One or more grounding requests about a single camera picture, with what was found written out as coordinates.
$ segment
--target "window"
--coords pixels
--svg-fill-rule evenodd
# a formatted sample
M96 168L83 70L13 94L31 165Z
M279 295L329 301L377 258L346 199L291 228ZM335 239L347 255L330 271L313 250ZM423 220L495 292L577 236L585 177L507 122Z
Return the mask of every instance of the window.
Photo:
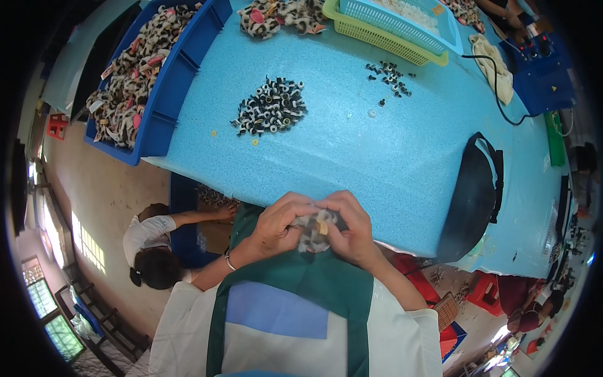
M27 292L48 337L65 361L74 360L84 350L84 346L61 315L44 279L40 262L37 257L33 257L23 261L22 268Z

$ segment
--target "plastic bag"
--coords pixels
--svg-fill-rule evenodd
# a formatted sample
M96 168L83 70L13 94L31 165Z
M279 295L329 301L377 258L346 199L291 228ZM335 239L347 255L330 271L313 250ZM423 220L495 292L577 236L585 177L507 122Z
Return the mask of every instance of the plastic bag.
M76 314L71 319L71 324L74 326L75 332L82 338L91 340L94 343L101 339L96 333L94 333L90 323L88 323L88 321L82 317L81 314Z

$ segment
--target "white cloth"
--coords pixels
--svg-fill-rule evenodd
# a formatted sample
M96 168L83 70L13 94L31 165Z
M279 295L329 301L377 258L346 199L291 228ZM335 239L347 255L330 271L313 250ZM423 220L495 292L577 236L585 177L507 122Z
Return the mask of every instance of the white cloth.
M169 297L153 339L151 376L205 376L207 340L217 286L202 292L179 282ZM440 377L438 314L405 312L374 280L367 322L370 376ZM298 376L346 376L346 319L330 312L326 339L270 334L226 323L223 373L267 370Z
M128 261L128 265L134 267L134 257L141 249L166 246L169 251L172 251L168 232L173 230L176 230L176 223L172 216L153 216L143 222L138 220L138 216L134 216L130 227L125 231L123 240L125 259ZM190 283L191 277L191 271L185 270L182 280Z
M482 34L470 35L469 42L473 45L473 55L486 55L495 60L497 69L496 92L498 92L498 98L505 105L508 105L513 98L513 74L507 69L507 65L502 60L498 48L491 45ZM489 59L477 58L475 59L475 62L488 79L488 83L492 90L494 90L494 64L492 64L492 61Z

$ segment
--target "stuffed toy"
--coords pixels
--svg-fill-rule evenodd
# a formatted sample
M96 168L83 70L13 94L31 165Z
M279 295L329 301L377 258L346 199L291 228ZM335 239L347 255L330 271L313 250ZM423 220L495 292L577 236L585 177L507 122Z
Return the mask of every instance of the stuffed toy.
M324 0L254 0L237 11L239 26L243 33L262 40L276 34L281 25L294 25L299 34L318 34L326 20L323 4Z
M90 117L96 122L95 141L108 141L133 149L140 119L164 59L196 9L186 5L159 7L130 46L113 59L103 73L110 74L103 90L88 97L86 107L99 101Z
M440 2L452 11L461 24L473 26L482 34L486 32L484 23L479 19L479 8L474 0L440 0Z

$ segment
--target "hand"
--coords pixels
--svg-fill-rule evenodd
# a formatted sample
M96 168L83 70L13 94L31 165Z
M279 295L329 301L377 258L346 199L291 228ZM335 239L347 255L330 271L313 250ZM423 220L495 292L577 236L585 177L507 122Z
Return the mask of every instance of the hand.
M233 218L236 215L238 207L236 205L223 206L220 207L214 212L213 219L214 220L227 220L229 218Z
M312 199L296 192L287 192L273 205L266 208L257 219L256 228L249 237L261 258L293 250L302 237L302 230L289 227L296 216L307 216L320 211L312 205Z
M523 26L523 23L520 21L519 17L517 17L515 14L512 14L511 12L507 12L507 15L505 16L505 18L507 19L507 22L509 23L509 25L512 28L515 28L515 29L525 28L525 26Z
M371 218L351 192L335 191L314 204L320 208L338 211L346 222L348 230L343 232L334 224L328 225L327 237L337 254L369 272L375 262L385 258L373 242Z

